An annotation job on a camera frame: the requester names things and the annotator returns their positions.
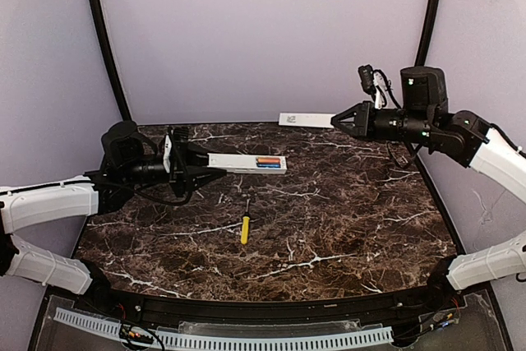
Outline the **white battery compartment cover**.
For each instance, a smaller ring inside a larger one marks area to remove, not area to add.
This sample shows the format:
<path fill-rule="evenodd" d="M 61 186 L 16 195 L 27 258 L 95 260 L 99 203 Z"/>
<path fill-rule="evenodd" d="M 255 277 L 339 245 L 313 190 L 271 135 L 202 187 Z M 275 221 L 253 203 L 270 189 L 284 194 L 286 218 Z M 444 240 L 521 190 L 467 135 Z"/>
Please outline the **white battery compartment cover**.
<path fill-rule="evenodd" d="M 332 113 L 281 113 L 278 124 L 282 127 L 333 128 Z"/>

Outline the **white remote control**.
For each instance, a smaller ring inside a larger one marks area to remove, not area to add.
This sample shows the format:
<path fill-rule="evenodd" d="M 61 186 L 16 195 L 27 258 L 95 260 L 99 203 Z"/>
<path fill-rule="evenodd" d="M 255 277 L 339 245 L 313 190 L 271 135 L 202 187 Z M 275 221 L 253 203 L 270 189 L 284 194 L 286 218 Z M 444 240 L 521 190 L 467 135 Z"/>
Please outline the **white remote control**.
<path fill-rule="evenodd" d="M 256 166 L 257 157 L 280 157 L 281 169 L 259 169 Z M 275 155 L 234 155 L 234 154 L 209 154 L 209 167 L 224 169 L 228 173 L 261 173 L 261 174 L 285 174 L 288 170 L 286 158 Z"/>

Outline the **yellow handled screwdriver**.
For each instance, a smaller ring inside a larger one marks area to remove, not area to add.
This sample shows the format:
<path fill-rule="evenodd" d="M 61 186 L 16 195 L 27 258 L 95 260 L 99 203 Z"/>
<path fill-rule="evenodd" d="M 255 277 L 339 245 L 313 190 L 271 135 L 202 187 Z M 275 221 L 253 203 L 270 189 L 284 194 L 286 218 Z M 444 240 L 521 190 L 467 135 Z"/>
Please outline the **yellow handled screwdriver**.
<path fill-rule="evenodd" d="M 250 221 L 251 221 L 250 203 L 251 203 L 251 199 L 248 198 L 247 203 L 246 203 L 245 213 L 242 216 L 242 229 L 241 229 L 241 237 L 240 237 L 240 242 L 242 245 L 246 245 L 248 242 Z"/>

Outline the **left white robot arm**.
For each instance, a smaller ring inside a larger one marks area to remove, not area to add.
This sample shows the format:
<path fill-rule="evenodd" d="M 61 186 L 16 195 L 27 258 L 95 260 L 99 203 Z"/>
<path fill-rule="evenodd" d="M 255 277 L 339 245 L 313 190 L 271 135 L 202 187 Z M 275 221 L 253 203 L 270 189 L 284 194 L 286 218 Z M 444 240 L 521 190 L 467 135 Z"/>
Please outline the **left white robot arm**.
<path fill-rule="evenodd" d="M 139 133 L 133 121 L 114 124 L 101 137 L 99 169 L 67 180 L 1 190 L 1 273 L 65 289 L 97 294 L 110 283 L 96 264 L 36 247 L 16 231 L 36 224 L 121 210 L 135 196 L 184 206 L 193 192 L 226 175 L 209 165 L 206 150 L 188 140 L 185 127 L 170 128 L 164 143 Z"/>

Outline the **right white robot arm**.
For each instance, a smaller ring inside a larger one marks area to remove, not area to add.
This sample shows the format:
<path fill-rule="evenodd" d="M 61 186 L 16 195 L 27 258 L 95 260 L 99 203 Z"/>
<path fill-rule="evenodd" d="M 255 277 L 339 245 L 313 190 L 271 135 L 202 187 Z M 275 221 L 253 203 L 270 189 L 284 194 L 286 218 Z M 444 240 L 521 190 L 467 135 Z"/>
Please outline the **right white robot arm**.
<path fill-rule="evenodd" d="M 440 68 L 406 67 L 400 77 L 401 108 L 363 101 L 334 115 L 331 125 L 359 140 L 399 141 L 440 152 L 525 199 L 524 152 L 496 124 L 468 110 L 450 113 Z M 453 293 L 524 271 L 525 235 L 520 233 L 479 252 L 442 259 L 427 285 L 435 292 Z"/>

